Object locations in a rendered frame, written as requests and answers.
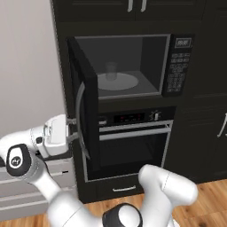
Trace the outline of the silver oven knob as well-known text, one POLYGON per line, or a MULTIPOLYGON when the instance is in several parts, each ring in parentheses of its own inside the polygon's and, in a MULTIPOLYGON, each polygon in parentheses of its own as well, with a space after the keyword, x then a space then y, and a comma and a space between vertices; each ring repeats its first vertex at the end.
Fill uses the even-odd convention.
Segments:
POLYGON ((156 110, 154 112, 151 112, 150 119, 151 121, 157 121, 160 118, 160 111, 156 110))

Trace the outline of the black drawer front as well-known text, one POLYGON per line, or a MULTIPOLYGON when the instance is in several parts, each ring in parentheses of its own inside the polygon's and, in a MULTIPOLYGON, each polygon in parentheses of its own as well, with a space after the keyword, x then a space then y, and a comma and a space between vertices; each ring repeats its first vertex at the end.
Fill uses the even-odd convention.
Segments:
POLYGON ((143 193, 144 190, 140 183, 138 182, 138 175, 134 176, 123 176, 110 178, 102 180, 97 184, 97 199, 98 200, 111 200, 121 197, 128 197, 131 195, 136 195, 143 193), (124 188, 135 185, 137 188, 135 190, 127 192, 113 192, 113 188, 124 188))

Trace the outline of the white microwave turntable plate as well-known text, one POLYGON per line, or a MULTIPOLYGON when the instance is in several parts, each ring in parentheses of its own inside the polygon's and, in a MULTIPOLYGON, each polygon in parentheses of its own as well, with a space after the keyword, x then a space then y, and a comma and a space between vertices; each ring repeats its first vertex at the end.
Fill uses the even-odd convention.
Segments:
POLYGON ((105 73, 98 75, 98 87, 101 90, 127 90, 138 85, 138 79, 131 74, 105 73))

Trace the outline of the clear glass cup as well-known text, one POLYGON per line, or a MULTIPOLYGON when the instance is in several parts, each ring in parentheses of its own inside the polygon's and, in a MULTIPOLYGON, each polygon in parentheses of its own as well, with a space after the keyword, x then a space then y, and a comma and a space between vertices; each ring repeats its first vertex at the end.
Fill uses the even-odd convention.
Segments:
POLYGON ((106 79, 113 81, 116 79, 116 64, 114 62, 106 63, 106 79))

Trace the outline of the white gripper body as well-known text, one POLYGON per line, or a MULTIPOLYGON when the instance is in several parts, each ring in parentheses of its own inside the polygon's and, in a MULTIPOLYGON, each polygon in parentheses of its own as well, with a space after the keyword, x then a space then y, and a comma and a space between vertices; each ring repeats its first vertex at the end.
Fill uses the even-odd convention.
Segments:
POLYGON ((67 136, 67 118, 64 114, 52 117, 44 124, 44 147, 49 156, 67 152, 67 136))

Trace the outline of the black microwave door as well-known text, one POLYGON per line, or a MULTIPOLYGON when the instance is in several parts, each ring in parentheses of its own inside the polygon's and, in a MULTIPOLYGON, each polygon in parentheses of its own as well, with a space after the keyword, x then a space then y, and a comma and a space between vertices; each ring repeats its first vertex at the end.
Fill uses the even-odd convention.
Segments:
POLYGON ((98 77, 74 37, 67 38, 67 48, 73 84, 78 82, 80 87, 83 82, 85 85, 81 103, 81 129, 91 167, 99 171, 98 77))

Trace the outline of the black microwave oven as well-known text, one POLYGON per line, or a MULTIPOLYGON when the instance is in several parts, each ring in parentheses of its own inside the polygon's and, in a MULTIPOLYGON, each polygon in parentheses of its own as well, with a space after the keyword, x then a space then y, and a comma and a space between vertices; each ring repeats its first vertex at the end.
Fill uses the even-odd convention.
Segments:
POLYGON ((106 73, 106 63, 116 73, 134 75, 138 85, 127 90, 101 90, 98 99, 179 96, 183 92, 194 35, 73 36, 94 72, 106 73))

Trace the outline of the black cupboard door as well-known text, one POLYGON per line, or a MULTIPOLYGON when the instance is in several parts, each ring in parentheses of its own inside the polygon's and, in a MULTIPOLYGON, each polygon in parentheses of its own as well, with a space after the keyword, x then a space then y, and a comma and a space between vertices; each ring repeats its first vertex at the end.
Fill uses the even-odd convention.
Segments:
POLYGON ((132 20, 135 11, 128 10, 129 0, 52 0, 60 22, 132 20))
POLYGON ((200 20, 207 0, 137 0, 136 20, 200 20))

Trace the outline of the black built-in oven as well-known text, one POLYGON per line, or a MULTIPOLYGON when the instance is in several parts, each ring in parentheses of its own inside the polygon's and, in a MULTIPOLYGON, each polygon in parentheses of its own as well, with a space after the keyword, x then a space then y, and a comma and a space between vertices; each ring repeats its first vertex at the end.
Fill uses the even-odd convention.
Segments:
MULTIPOLYGON (((146 108, 133 111, 102 113, 98 117, 99 135, 171 128, 176 109, 173 106, 146 108), (151 121, 151 112, 160 111, 160 118, 151 121)), ((163 167, 168 150, 169 133, 99 140, 100 170, 94 171, 88 158, 83 159, 84 178, 87 182, 132 176, 145 165, 163 167)))

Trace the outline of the black tall cupboard run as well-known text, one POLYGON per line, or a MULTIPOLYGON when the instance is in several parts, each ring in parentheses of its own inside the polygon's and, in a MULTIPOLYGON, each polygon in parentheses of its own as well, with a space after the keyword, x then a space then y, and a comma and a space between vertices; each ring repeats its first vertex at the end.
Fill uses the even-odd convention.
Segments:
POLYGON ((196 183, 227 178, 227 0, 207 0, 164 168, 196 183))

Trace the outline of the grey drawer front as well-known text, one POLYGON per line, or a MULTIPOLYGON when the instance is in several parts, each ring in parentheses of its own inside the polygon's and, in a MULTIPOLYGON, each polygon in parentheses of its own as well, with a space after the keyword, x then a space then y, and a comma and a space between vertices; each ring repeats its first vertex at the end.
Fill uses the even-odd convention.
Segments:
POLYGON ((20 211, 41 214, 48 208, 47 199, 40 192, 26 193, 0 199, 0 211, 20 211))
MULTIPOLYGON (((49 160, 46 162, 50 175, 60 185, 75 185, 74 164, 71 159, 49 160)), ((0 168, 0 184, 18 182, 19 179, 10 176, 5 168, 0 168)))

